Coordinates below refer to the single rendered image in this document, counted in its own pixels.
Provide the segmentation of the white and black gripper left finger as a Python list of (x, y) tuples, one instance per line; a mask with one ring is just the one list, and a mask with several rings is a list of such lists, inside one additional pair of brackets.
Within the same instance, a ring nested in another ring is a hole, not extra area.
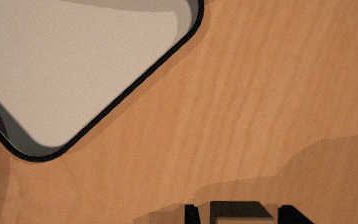
[(185, 204), (185, 224), (201, 224), (198, 207), (194, 204)]

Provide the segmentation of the white tray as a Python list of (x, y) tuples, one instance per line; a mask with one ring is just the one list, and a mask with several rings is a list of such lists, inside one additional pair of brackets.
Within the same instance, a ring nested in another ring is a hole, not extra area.
[(60, 157), (203, 15), (204, 0), (0, 0), (0, 142), (25, 161)]

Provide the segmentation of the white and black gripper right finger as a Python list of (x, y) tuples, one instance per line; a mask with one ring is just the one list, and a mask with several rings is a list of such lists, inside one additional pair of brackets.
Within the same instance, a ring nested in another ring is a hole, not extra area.
[(278, 224), (314, 224), (293, 205), (278, 208)]

